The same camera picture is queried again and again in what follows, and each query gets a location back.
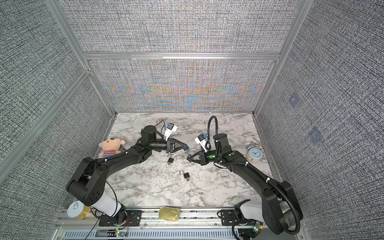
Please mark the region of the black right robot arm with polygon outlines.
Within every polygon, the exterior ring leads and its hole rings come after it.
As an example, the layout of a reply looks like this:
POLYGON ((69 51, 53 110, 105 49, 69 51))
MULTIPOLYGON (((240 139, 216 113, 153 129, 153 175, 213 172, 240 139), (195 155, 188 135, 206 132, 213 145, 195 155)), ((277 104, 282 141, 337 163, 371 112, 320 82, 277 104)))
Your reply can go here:
POLYGON ((205 166, 216 163, 244 179, 262 199, 264 223, 279 235, 286 232, 297 235, 304 218, 293 187, 286 181, 279 182, 253 166, 238 151, 232 150, 226 134, 214 137, 216 149, 189 155, 187 160, 205 166))

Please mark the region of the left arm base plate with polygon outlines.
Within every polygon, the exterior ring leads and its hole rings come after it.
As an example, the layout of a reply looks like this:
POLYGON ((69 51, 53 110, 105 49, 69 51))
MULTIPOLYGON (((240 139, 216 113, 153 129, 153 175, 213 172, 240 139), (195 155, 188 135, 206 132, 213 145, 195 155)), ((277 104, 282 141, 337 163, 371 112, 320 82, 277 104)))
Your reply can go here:
POLYGON ((123 227, 133 226, 138 227, 142 218, 143 211, 141 210, 124 210, 119 211, 113 217, 100 217, 100 227, 123 227))

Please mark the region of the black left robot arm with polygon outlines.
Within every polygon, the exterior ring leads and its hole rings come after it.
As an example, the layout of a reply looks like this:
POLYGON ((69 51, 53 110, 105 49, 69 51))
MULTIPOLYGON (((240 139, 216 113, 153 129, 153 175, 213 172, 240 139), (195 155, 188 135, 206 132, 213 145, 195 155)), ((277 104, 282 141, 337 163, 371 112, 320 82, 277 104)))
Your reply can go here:
POLYGON ((137 143, 108 158, 84 158, 70 178, 66 190, 85 206, 101 213, 100 227, 122 226, 127 222, 126 207, 116 197, 105 194, 107 178, 131 165, 146 161, 152 151, 175 153, 188 150, 187 144, 173 138, 164 139, 155 126, 146 126, 137 143))

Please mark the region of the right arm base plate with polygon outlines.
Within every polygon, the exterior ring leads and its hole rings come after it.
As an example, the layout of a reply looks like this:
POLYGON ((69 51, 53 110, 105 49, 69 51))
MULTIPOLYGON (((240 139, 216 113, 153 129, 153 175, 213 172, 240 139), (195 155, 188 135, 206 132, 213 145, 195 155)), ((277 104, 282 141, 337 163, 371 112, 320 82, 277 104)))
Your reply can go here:
POLYGON ((222 209, 217 212, 223 226, 232 226, 234 223, 245 221, 246 218, 240 210, 222 209))

